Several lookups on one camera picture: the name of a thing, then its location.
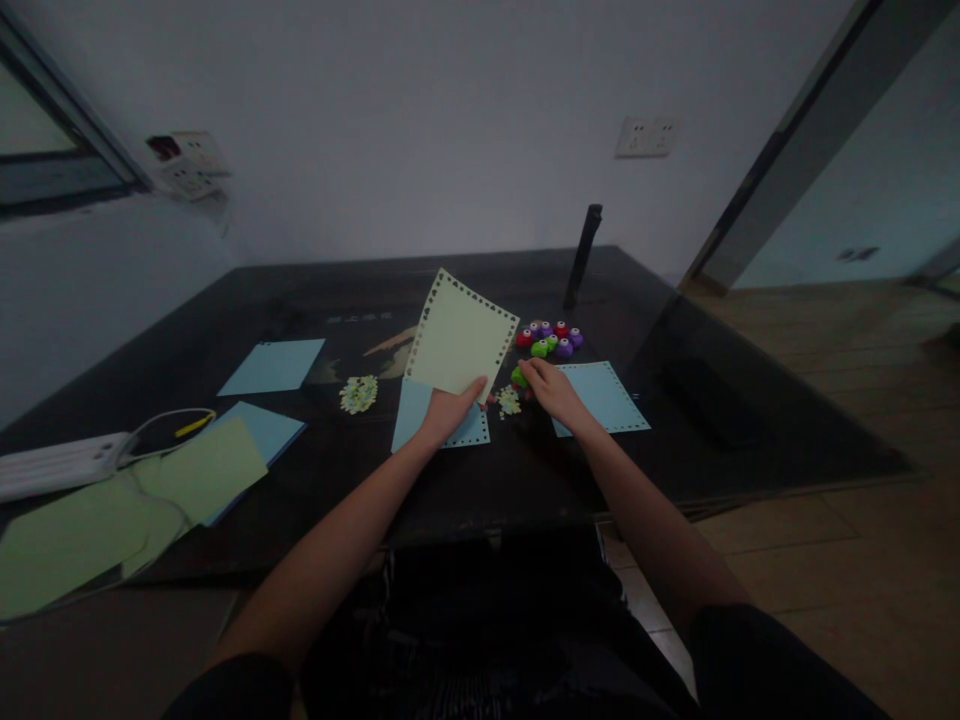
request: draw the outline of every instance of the table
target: table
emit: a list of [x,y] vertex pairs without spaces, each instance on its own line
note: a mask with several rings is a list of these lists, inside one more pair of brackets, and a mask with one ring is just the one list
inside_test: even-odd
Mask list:
[[[0,452],[130,430],[180,407],[223,412],[240,399],[302,420],[305,432],[217,527],[194,529],[138,579],[265,571],[388,457],[400,392],[392,360],[403,345],[365,353],[416,324],[443,266],[522,323],[563,318],[582,329],[586,343],[574,361],[609,360],[652,426],[614,437],[687,512],[913,472],[895,449],[617,247],[594,249],[577,307],[562,312],[573,254],[234,270],[0,433]],[[300,390],[216,396],[257,342],[321,337],[327,343]],[[508,382],[515,353],[496,387]],[[718,446],[668,392],[664,363],[690,356],[706,359],[760,416],[762,444]],[[392,372],[370,411],[339,409],[348,376]],[[501,421],[494,408],[489,418],[489,445],[441,451],[427,466],[389,546],[608,517],[575,441],[556,438],[546,416],[527,408]],[[0,507],[0,523],[51,497]]]

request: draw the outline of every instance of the black stick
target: black stick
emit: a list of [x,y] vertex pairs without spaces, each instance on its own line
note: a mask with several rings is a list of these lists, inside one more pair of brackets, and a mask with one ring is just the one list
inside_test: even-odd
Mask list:
[[577,248],[577,256],[573,259],[570,282],[567,283],[567,294],[563,299],[564,310],[571,310],[577,304],[577,293],[580,292],[583,273],[587,270],[587,260],[590,259],[593,238],[603,221],[603,218],[600,217],[602,210],[603,205],[591,205],[587,208],[587,217],[583,221],[583,232],[580,233],[580,246]]

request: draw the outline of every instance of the person's right hand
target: person's right hand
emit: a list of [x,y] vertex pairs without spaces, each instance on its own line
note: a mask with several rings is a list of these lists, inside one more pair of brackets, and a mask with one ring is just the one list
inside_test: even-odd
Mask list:
[[520,372],[527,379],[543,409],[575,436],[602,429],[580,400],[567,376],[546,360],[521,360]]

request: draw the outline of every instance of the colored paper sheet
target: colored paper sheet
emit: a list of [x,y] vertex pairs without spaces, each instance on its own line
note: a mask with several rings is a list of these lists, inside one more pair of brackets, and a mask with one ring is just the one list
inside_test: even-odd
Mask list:
[[[557,365],[557,369],[569,378],[587,410],[607,432],[650,429],[610,363]],[[570,431],[556,420],[553,421],[553,428],[557,437],[570,437]]]
[[217,395],[297,390],[323,347],[324,340],[260,343],[230,376]]
[[[159,457],[146,458],[123,470],[118,477],[135,483],[142,492],[141,481],[145,478],[156,478],[160,472],[160,464]],[[189,521],[182,511],[159,499],[151,499],[150,495],[140,497],[147,510],[147,544],[140,552],[121,563],[120,569],[124,578],[130,577],[147,563],[160,557],[177,538],[190,529]]]
[[[229,422],[233,418],[242,417],[247,430],[253,436],[253,441],[260,451],[260,457],[267,467],[273,464],[280,455],[283,454],[290,444],[296,440],[300,433],[306,428],[306,424],[299,420],[288,418],[269,410],[264,410],[256,405],[245,402],[238,402],[230,410],[217,419],[211,427]],[[234,503],[239,500],[239,496],[231,500],[226,506],[217,510],[210,517],[203,521],[206,527],[213,527],[217,524],[224,513],[227,512]]]
[[460,394],[486,375],[485,401],[519,322],[441,268],[420,315],[406,378]]
[[[427,406],[430,404],[430,394],[433,388],[422,385],[413,380],[403,379],[400,388],[400,408],[397,410],[397,424],[393,428],[393,445],[390,452],[396,452],[413,437],[413,434],[423,425],[427,416]],[[474,403],[467,413],[466,419],[457,428],[443,447],[464,447],[466,445],[483,445],[490,442],[490,433],[487,428],[487,414]]]
[[143,499],[111,478],[11,521],[0,541],[0,617],[39,610],[142,550],[147,517]]
[[193,526],[266,474],[253,436],[237,417],[165,456],[157,472],[138,481],[144,492],[179,505]]

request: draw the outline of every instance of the hand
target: hand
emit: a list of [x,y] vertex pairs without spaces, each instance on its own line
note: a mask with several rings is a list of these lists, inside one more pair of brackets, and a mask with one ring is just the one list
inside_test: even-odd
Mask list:
[[603,429],[587,410],[567,376],[546,360],[521,360],[520,372],[527,379],[543,409],[574,436]]
[[433,447],[439,448],[456,432],[467,417],[470,406],[480,397],[487,384],[486,377],[479,377],[462,395],[454,395],[434,389],[427,407],[427,416],[417,430],[417,436]]

